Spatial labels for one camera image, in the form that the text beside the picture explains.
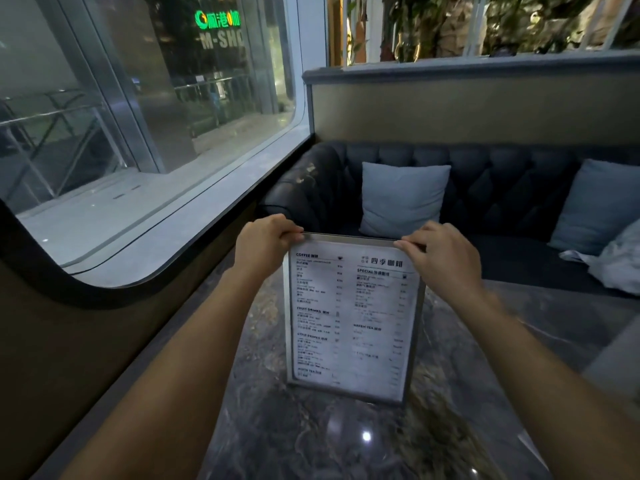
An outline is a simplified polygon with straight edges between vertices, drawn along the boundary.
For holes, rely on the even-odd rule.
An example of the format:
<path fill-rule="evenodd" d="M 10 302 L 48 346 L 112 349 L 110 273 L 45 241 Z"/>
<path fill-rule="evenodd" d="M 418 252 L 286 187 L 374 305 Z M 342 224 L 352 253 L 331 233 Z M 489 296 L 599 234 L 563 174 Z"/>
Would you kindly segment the grey partition ledge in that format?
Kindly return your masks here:
<path fill-rule="evenodd" d="M 572 51 L 561 54 L 518 54 L 504 57 L 448 57 L 416 63 L 384 62 L 305 71 L 308 86 L 510 78 L 522 75 L 640 72 L 640 50 Z"/>

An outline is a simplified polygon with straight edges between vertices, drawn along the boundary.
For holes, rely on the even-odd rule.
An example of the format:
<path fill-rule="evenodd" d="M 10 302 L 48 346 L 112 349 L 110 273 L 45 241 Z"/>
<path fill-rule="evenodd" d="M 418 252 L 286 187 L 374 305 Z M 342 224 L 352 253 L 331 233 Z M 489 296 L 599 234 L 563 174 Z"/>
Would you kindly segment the person's right hand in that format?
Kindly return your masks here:
<path fill-rule="evenodd" d="M 449 223 L 428 221 L 418 230 L 430 231 L 427 254 L 410 260 L 428 288 L 453 308 L 483 300 L 481 259 L 467 238 Z"/>

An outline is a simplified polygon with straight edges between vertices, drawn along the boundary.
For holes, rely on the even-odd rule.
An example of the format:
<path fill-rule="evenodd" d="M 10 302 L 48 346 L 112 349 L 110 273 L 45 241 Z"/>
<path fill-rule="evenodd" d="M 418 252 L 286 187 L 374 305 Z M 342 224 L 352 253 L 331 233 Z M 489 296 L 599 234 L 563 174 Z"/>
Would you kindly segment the person's left forearm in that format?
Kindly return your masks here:
<path fill-rule="evenodd" d="M 60 480 L 195 480 L 247 315 L 279 267 L 225 271 Z"/>

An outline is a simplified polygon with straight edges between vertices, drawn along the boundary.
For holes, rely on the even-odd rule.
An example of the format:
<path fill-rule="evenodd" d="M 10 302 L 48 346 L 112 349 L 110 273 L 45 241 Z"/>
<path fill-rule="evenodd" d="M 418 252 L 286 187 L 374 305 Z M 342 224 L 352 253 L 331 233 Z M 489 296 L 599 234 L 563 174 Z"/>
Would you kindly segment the person's left hand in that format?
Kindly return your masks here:
<path fill-rule="evenodd" d="M 288 218 L 276 214 L 256 219 L 243 227 L 236 240 L 233 269 L 254 281 L 263 282 L 276 272 L 293 246 L 278 242 L 273 231 L 274 219 Z"/>

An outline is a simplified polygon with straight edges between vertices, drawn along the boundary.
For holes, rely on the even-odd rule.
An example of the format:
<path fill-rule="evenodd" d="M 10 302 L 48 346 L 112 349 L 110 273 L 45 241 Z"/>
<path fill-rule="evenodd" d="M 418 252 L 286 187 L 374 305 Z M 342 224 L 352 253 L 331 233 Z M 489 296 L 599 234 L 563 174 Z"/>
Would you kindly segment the green illuminated sign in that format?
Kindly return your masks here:
<path fill-rule="evenodd" d="M 194 13 L 196 26 L 201 31 L 217 30 L 227 28 L 239 28 L 241 26 L 241 15 L 238 10 L 226 10 L 206 13 L 197 10 Z"/>

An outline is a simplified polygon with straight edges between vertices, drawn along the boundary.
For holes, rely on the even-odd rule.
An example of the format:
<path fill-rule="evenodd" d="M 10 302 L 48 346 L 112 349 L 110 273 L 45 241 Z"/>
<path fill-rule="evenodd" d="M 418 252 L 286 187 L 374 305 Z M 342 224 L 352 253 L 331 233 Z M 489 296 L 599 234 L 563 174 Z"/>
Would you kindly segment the dark tufted sofa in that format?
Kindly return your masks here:
<path fill-rule="evenodd" d="M 585 265 L 562 260 L 548 245 L 587 160 L 640 171 L 640 145 L 317 143 L 266 193 L 257 216 L 284 214 L 308 232 L 363 237 L 358 228 L 364 162 L 449 165 L 440 219 L 475 245 L 485 279 L 631 298 L 605 288 Z"/>

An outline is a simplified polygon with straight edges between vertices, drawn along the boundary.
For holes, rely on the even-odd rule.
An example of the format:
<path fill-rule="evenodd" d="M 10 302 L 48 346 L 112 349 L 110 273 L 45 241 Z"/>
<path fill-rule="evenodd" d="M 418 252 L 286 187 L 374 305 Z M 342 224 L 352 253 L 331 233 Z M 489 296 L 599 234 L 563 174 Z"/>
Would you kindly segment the white menu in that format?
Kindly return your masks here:
<path fill-rule="evenodd" d="M 283 260 L 287 383 L 405 402 L 426 286 L 393 240 L 303 233 Z"/>

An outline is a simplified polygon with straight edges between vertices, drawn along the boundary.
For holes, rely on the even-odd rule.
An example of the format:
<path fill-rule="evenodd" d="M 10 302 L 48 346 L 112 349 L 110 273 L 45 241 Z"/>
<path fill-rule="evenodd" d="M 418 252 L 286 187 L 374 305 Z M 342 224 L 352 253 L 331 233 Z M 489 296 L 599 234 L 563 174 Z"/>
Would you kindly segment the person's right forearm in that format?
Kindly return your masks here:
<path fill-rule="evenodd" d="M 640 480 L 640 424 L 483 288 L 449 304 L 480 345 L 555 480 Z"/>

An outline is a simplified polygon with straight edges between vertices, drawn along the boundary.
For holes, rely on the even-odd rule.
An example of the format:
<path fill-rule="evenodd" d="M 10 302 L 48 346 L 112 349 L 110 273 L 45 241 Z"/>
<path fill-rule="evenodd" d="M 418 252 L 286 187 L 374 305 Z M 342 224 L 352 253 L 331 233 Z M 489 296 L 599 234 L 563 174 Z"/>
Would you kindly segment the green plants behind partition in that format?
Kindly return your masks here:
<path fill-rule="evenodd" d="M 640 50 L 640 0 L 327 0 L 330 64 Z"/>

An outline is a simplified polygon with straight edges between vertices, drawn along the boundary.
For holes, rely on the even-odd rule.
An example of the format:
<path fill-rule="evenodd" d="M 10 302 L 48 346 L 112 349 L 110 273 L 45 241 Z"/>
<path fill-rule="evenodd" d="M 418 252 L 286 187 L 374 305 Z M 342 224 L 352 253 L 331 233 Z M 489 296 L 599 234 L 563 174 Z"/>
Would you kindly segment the white crumpled cloth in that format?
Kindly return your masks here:
<path fill-rule="evenodd" d="M 584 264 L 605 288 L 640 297 L 640 218 L 628 225 L 599 256 L 562 251 L 560 259 Z"/>

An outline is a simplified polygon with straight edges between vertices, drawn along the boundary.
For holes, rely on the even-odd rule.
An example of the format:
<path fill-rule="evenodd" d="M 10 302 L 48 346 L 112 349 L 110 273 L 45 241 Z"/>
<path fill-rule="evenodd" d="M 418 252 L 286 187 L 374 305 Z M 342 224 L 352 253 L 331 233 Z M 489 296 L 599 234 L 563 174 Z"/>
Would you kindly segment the metal railing outside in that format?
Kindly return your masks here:
<path fill-rule="evenodd" d="M 128 167 L 80 89 L 0 96 L 0 200 L 21 214 Z"/>

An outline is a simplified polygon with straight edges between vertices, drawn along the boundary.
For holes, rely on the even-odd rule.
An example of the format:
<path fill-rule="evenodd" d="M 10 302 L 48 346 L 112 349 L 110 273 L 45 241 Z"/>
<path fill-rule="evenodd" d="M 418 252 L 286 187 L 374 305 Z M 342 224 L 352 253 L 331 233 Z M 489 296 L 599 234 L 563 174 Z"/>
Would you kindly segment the large rounded window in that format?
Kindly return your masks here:
<path fill-rule="evenodd" d="M 201 31 L 194 13 L 238 10 Z M 311 142 L 303 71 L 327 0 L 0 0 L 0 96 L 80 89 L 128 167 L 21 214 L 0 200 L 0 296 L 76 308 L 155 293 Z"/>

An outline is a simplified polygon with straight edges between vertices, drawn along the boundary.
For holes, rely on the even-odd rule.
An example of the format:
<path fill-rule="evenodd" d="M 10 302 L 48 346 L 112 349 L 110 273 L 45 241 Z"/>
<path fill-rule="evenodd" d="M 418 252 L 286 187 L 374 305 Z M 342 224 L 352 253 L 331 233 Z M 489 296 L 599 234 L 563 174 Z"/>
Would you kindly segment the grey square cushion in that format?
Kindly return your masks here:
<path fill-rule="evenodd" d="M 573 179 L 548 245 L 598 256 L 638 219 L 640 166 L 587 159 Z"/>
<path fill-rule="evenodd" d="M 439 222 L 450 165 L 394 167 L 364 162 L 360 233 L 400 239 L 428 221 Z"/>

